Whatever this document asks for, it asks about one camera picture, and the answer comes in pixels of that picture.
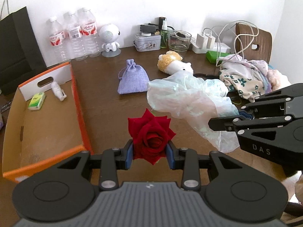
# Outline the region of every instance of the black paper bag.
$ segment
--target black paper bag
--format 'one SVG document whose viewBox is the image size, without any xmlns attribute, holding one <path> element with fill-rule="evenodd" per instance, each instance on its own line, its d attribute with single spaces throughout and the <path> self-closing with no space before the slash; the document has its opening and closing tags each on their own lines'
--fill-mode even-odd
<svg viewBox="0 0 303 227">
<path fill-rule="evenodd" d="M 0 21 L 0 89 L 7 95 L 46 70 L 26 7 Z"/>
</svg>

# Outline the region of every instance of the robot figurine head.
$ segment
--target robot figurine head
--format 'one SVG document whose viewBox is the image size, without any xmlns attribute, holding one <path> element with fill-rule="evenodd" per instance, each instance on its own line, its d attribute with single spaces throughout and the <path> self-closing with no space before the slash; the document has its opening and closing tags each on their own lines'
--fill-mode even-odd
<svg viewBox="0 0 303 227">
<path fill-rule="evenodd" d="M 107 24 L 101 27 L 99 37 L 104 43 L 110 44 L 118 39 L 120 31 L 114 24 Z"/>
</svg>

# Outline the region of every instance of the purple drawstring bag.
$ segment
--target purple drawstring bag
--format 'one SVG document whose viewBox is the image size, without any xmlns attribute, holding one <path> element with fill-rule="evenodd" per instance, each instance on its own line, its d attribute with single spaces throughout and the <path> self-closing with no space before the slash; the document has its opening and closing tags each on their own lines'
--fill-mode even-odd
<svg viewBox="0 0 303 227">
<path fill-rule="evenodd" d="M 123 76 L 120 77 L 120 73 L 124 69 Z M 119 72 L 118 78 L 120 80 L 118 87 L 120 95 L 147 91 L 147 83 L 149 82 L 147 73 L 142 66 L 134 62 L 134 59 L 126 60 L 126 67 Z"/>
</svg>

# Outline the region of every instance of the gray ribbed panel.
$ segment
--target gray ribbed panel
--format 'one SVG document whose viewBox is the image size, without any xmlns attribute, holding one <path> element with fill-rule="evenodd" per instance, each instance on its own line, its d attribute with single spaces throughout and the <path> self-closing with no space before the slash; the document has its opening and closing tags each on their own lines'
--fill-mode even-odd
<svg viewBox="0 0 303 227">
<path fill-rule="evenodd" d="M 102 192 L 83 214 L 58 223 L 21 219 L 14 227 L 285 227 L 279 220 L 241 224 L 212 212 L 196 192 L 176 183 L 126 182 Z"/>
</svg>

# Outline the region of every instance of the white wall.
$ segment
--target white wall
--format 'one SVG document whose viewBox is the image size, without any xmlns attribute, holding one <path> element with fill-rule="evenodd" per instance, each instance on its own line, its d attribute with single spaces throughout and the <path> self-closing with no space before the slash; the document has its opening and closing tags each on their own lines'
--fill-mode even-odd
<svg viewBox="0 0 303 227">
<path fill-rule="evenodd" d="M 53 15 L 90 7 L 98 25 L 116 24 L 122 47 L 132 45 L 139 25 L 165 16 L 168 25 L 193 36 L 206 26 L 244 19 L 276 35 L 284 0 L 9 0 L 10 11 L 27 6 L 29 18 L 47 66 L 56 63 L 47 37 L 46 21 Z"/>
<path fill-rule="evenodd" d="M 303 82 L 303 0 L 285 0 L 270 64 L 291 83 Z"/>
</svg>

